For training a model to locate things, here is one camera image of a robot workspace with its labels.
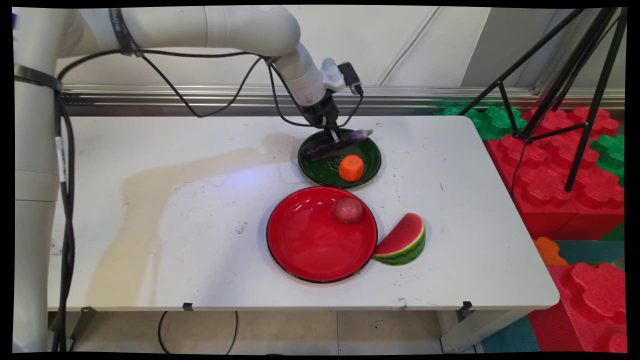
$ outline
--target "plate rim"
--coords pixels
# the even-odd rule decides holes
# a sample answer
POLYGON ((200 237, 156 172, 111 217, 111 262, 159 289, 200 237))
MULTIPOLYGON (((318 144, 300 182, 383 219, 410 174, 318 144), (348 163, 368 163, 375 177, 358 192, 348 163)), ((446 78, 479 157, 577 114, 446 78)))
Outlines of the plate rim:
POLYGON ((343 281, 345 279, 348 279, 352 276, 354 276, 355 274, 357 274, 359 271, 361 271, 365 266, 367 266, 367 264, 369 264, 369 262, 371 261, 371 259, 373 258, 373 254, 376 252, 376 248, 378 247, 378 222, 376 221, 376 217, 373 215, 373 212, 371 211, 371 209, 369 209, 369 206, 358 196, 356 196, 353 193, 350 193, 344 189, 341 188, 337 188, 336 186, 328 186, 328 185, 316 185, 316 186, 308 186, 306 188, 302 188, 302 189, 298 189, 292 193, 290 193, 289 195, 285 196, 284 198, 282 198, 282 200, 280 200, 280 202, 278 202, 278 204, 273 208, 273 210, 271 210, 271 214, 269 215, 269 220, 267 220, 267 226, 266 226, 266 230, 265 232, 265 241, 267 243, 267 249, 269 249, 269 255, 271 255, 271 259, 282 269, 284 270, 287 274, 295 277, 296 279, 302 280, 302 281, 306 281, 306 282, 311 282, 313 284, 330 284, 332 282, 338 282, 338 281, 343 281), (355 271, 351 272, 349 275, 341 277, 339 279, 335 279, 335 280, 327 280, 327 281, 318 281, 318 280, 312 280, 312 279, 306 279, 302 276, 296 275, 294 273, 292 273, 291 271, 289 271, 288 269, 286 269, 277 259, 276 257, 273 255, 273 251, 271 251, 271 245, 269 244, 269 224, 271 223, 271 217, 273 217, 273 213, 276 211, 276 209, 280 206, 280 204, 286 200, 287 198, 289 198, 291 195, 297 193, 297 192, 301 192, 302 190, 306 190, 306 189, 311 189, 311 188, 333 188, 333 189, 338 189, 342 192, 346 192, 349 193, 353 196, 356 197, 356 199, 358 199, 365 208, 367 208, 367 210, 369 211, 369 213, 371 214, 371 218, 373 218, 373 225, 376 228, 376 245, 373 247, 373 250, 371 251, 371 255, 369 255, 369 257, 367 258, 367 261, 364 262, 364 264, 362 264, 361 267, 359 267, 358 269, 356 269, 355 271))
MULTIPOLYGON (((351 129, 343 129, 343 130, 350 130, 350 132, 356 131, 356 130, 351 130, 351 129)), ((364 185, 366 183, 368 183, 369 181, 373 180, 374 177, 376 177, 376 175, 378 175, 378 172, 380 171, 380 168, 382 167, 382 153, 380 152, 380 148, 378 147, 378 144, 376 144, 375 141, 371 140, 370 138, 367 138, 367 140, 370 140, 371 143, 373 144, 373 146, 376 149, 376 152, 378 153, 378 157, 380 158, 380 163, 378 164, 378 167, 376 168, 376 170, 373 172, 373 175, 371 177, 369 177, 368 179, 365 179, 364 181, 360 182, 360 180, 355 181, 353 184, 349 184, 349 185, 330 185, 330 184, 326 184, 320 181, 316 181, 314 179, 312 179, 309 174, 305 171, 305 169, 300 166, 300 161, 302 160, 302 145, 305 144, 305 142, 307 142, 307 140, 309 140, 309 138, 311 138, 311 136, 314 136, 316 134, 320 134, 323 133, 324 131, 318 131, 316 133, 313 133, 311 135, 309 135, 303 142, 302 144, 300 144, 300 148, 298 149, 298 168, 302 171, 302 173, 308 177, 311 181, 313 181, 314 183, 318 184, 319 186, 329 186, 332 188, 338 188, 338 189, 348 189, 348 188, 354 188, 356 186, 360 186, 360 185, 364 185)))

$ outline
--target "power cord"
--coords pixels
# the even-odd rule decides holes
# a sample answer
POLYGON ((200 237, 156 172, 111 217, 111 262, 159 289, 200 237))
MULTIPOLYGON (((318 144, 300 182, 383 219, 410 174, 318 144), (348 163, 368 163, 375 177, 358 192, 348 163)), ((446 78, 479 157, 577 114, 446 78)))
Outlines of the power cord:
MULTIPOLYGON (((164 317, 166 316, 167 313, 168 311, 165 311, 160 317, 160 321, 158 322, 158 342, 160 343, 160 347, 164 352, 166 352, 167 354, 172 354, 169 350, 167 350, 166 346, 164 345, 164 342, 162 341, 162 332, 161 332, 162 321, 164 320, 164 317)), ((236 329, 234 330, 234 339, 231 341, 231 346, 229 346, 229 349, 227 350, 227 353, 225 355, 229 355, 229 353, 231 352, 231 349, 236 344, 236 337, 238 335, 238 312, 234 311, 234 313, 236 314, 236 329)))
POLYGON ((510 193, 512 199, 513 199, 513 189, 515 188, 515 185, 516 185, 516 174, 518 173, 518 169, 520 168, 520 163, 522 162, 522 158, 524 157, 524 151, 527 148, 527 141, 529 141, 529 138, 526 138, 524 140, 524 144, 522 144, 522 153, 520 154, 518 165, 516 165, 516 169, 513 171, 513 180, 511 182, 511 193, 510 193))
MULTIPOLYGON (((99 53, 91 54, 83 58, 80 58, 76 61, 73 61, 72 63, 68 64, 66 67, 64 67, 60 71, 60 73, 58 74, 58 80, 62 81, 63 78, 72 69, 89 60, 96 59, 101 56, 106 56, 110 54, 119 54, 119 53, 120 53, 120 50, 101 51, 99 53)), ((252 54, 244 51, 236 52, 236 53, 227 53, 227 54, 186 54, 186 53, 173 53, 169 51, 159 51, 159 50, 142 50, 142 53, 158 54, 158 55, 166 55, 166 56, 180 56, 180 57, 187 57, 187 58, 226 58, 230 56, 252 54)), ((259 55, 257 56, 259 58, 249 68, 249 71, 247 72, 244 79, 242 80, 233 99, 222 108, 212 111, 206 115, 198 114, 191 107, 191 105, 185 100, 182 94, 180 94, 180 92, 171 83, 171 81, 169 81, 169 79, 160 71, 160 69, 157 68, 157 66, 151 60, 149 60, 146 56, 143 55, 142 58, 162 77, 163 80, 165 80, 167 85, 169 85, 169 87, 173 90, 173 92, 175 92, 175 94, 180 98, 180 100, 188 107, 190 112, 197 117, 210 116, 231 106, 231 104, 233 104, 237 99, 238 95, 240 94, 240 91, 244 86, 244 83, 246 82, 247 78, 251 74, 251 71, 256 66, 258 61, 261 59, 265 60, 267 66, 269 67, 269 78, 271 80, 273 100, 275 102, 276 110, 280 118, 286 121, 288 124, 292 124, 295 126, 317 127, 320 129, 324 127, 329 127, 329 126, 313 126, 310 124, 299 124, 286 119, 282 115, 282 112, 280 111, 280 107, 278 105, 278 99, 275 93, 275 83, 273 81, 272 71, 274 71, 276 75, 280 78, 280 80, 282 81, 282 84, 287 90, 287 93, 291 97, 293 103, 296 105, 297 109, 301 111, 301 114, 304 115, 304 113, 302 112, 301 106, 296 102, 295 98, 293 97, 293 94, 289 90, 289 87, 286 85, 284 79, 282 78, 282 75, 280 75, 279 71, 273 65, 273 58, 267 58, 265 56, 259 56, 259 55)), ((362 100, 364 98, 364 92, 362 91, 362 87, 360 85, 355 85, 355 89, 356 89, 356 92, 360 95, 360 99, 358 100, 356 106, 353 108, 353 110, 349 114, 349 117, 347 118, 347 120, 339 127, 344 127, 351 120, 352 116, 356 113, 356 111, 358 111, 362 103, 362 100)), ((60 301, 58 304, 58 312, 56 313, 56 318, 54 319, 54 325, 53 325, 54 340, 52 344, 52 351, 57 352, 57 351, 67 351, 66 325, 65 325, 67 321, 67 298, 68 298, 69 290, 71 288, 71 280, 73 278, 74 263, 75 263, 75 257, 76 257, 76 241, 75 241, 74 228, 73 228, 73 222, 72 222, 74 194, 75 194, 75 167, 76 167, 75 166, 75 158, 76 158, 75 157, 75 140, 74 140, 71 119, 67 113, 67 109, 61 98, 61 94, 54 95, 54 134, 56 137, 56 150, 58 152, 58 161, 59 161, 59 169, 60 169, 60 176, 61 176, 60 195, 62 198, 63 209, 65 213, 65 231, 63 236, 61 275, 60 275, 60 301), (68 161, 65 161, 65 157, 64 157, 61 118, 64 119, 65 129, 67 133, 68 161)), ((234 334, 234 340, 231 344, 231 347, 233 347, 233 344, 236 341, 236 335, 237 335, 237 312, 236 312, 236 333, 234 334)))

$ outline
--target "watermelon slice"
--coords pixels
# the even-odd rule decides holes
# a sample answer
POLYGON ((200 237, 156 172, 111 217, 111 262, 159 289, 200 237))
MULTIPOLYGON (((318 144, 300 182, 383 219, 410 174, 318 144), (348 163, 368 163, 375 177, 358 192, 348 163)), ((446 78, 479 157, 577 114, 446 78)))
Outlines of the watermelon slice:
POLYGON ((404 265, 415 260, 424 249, 424 222, 414 213, 407 213, 384 238, 373 258, 388 265, 404 265))

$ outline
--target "teal foam mat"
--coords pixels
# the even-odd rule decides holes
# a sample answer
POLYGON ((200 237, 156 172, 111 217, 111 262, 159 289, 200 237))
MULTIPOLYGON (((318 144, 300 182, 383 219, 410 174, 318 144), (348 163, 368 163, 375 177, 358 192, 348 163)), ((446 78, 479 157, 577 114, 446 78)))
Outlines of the teal foam mat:
POLYGON ((625 255, 624 241, 557 240, 560 256, 572 263, 612 263, 625 255))
POLYGON ((505 327, 483 340, 484 351, 496 352, 539 352, 540 347, 528 316, 505 327))

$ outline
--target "tripod leg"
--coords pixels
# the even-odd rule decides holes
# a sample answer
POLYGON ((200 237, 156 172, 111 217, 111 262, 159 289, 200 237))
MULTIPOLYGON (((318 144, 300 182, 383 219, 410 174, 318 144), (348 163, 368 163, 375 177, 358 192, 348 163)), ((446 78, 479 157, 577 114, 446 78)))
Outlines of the tripod leg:
POLYGON ((620 11, 620 20, 618 21, 618 25, 616 26, 616 32, 613 34, 611 46, 609 46, 609 52, 607 53, 604 65, 602 66, 602 73, 600 74, 598 85, 596 86, 596 92, 595 94, 593 94, 593 100, 591 101, 591 107, 589 108, 589 114, 587 115, 586 126, 584 127, 584 130, 582 130, 582 136, 580 137, 578 149, 576 150, 575 157, 573 158, 571 171, 569 172, 569 178, 566 180, 566 185, 564 186, 564 190, 566 192, 570 192, 573 188, 575 176, 578 174, 578 168, 580 167, 580 162, 582 161, 582 155, 584 155, 584 149, 587 147, 589 135, 591 134, 591 128, 593 127, 593 123, 596 120, 596 114, 598 112, 598 108, 600 107, 600 101, 602 100, 604 89, 607 86, 609 76, 611 75, 613 63, 616 61, 616 55, 618 54, 618 49, 620 48, 620 44, 622 43, 622 36, 625 33, 626 26, 627 8, 622 8, 622 11, 620 11))
POLYGON ((502 73, 502 75, 500 75, 493 83, 491 83, 491 85, 489 85, 486 89, 484 89, 480 93, 480 95, 478 95, 469 105, 467 105, 467 107, 462 109, 462 111, 459 112, 458 115, 464 115, 469 110, 471 110, 475 105, 477 105, 480 102, 480 100, 484 99, 484 97, 487 96, 487 94, 489 94, 493 89, 495 89, 496 86, 498 86, 498 81, 504 81, 506 78, 508 78, 509 75, 511 75, 517 68, 519 68, 522 64, 524 64, 525 61, 527 61, 533 54, 536 53, 536 51, 540 50, 541 47, 543 47, 556 34, 562 31, 562 29, 564 29, 565 26, 569 25, 569 23, 573 19, 575 19, 578 15, 580 15, 583 11, 584 9, 575 9, 569 15, 567 15, 567 17, 565 17, 558 25, 556 25, 551 31, 549 31, 548 34, 546 34, 542 39, 540 39, 540 41, 538 41, 536 45, 533 45, 533 47, 529 49, 529 51, 527 51, 512 66, 510 66, 510 68, 508 68, 507 71, 502 73))
POLYGON ((509 104, 509 98, 507 97, 507 92, 504 89, 504 84, 501 81, 498 81, 498 88, 500 89, 500 95, 502 95, 502 102, 504 102, 504 109, 507 111, 507 116, 509 116, 509 122, 511 123, 511 130, 513 130, 513 136, 518 134, 518 126, 516 125, 516 119, 513 117, 513 112, 511 111, 511 105, 509 104))
POLYGON ((555 99, 555 101, 554 101, 555 104, 554 104, 554 107, 552 108, 552 111, 557 111, 558 108, 560 107, 560 105, 562 105, 562 101, 566 97, 566 94, 569 92, 569 89, 573 85, 573 82, 578 77, 578 74, 580 74, 580 70, 582 70, 584 64, 586 64, 587 61, 589 61, 589 58, 591 57, 593 52, 598 48, 598 46, 600 45, 600 42, 602 41, 602 39, 605 36, 607 36, 607 34, 609 33, 609 30, 611 30, 611 28, 613 28, 613 26, 618 22, 619 19, 620 19, 620 17, 618 17, 616 20, 614 20, 613 23, 611 23, 611 25, 601 35, 598 35, 598 38, 597 38, 598 41, 595 41, 596 38, 593 39, 593 46, 591 46, 589 48, 588 53, 585 54, 580 59, 580 61, 578 62, 578 65, 576 66, 576 69, 573 71, 573 74, 571 74, 571 77, 567 81, 567 84, 564 86, 564 89, 560 92, 560 95, 558 95, 558 97, 555 99))
POLYGON ((606 26, 606 24, 608 24, 609 21, 611 21, 611 18, 613 17, 613 14, 615 13, 615 11, 616 11, 616 8, 600 9, 600 12, 598 12, 598 15, 589 26, 589 29, 587 29, 585 34, 580 39, 578 46, 575 48, 575 50, 573 50, 573 52, 571 53, 571 56, 569 56, 569 59, 564 64, 563 68, 560 70, 560 74, 558 74, 558 77, 556 78, 554 83, 551 85, 549 92, 547 93, 545 98, 542 99, 542 101, 540 102, 540 105, 538 106, 538 110, 531 117, 531 120, 529 121, 528 125, 522 131, 522 134, 525 137, 532 136, 536 132, 536 130, 538 129, 538 126, 540 125, 540 121, 544 118, 545 114, 547 113, 547 110, 551 107, 552 101, 556 98, 556 95, 560 91, 562 85, 567 82, 572 71, 576 68, 578 61, 582 58, 583 54, 587 51, 589 44, 591 44, 592 39, 594 39, 596 35, 601 34, 600 30, 601 30, 602 24, 605 24, 606 26))

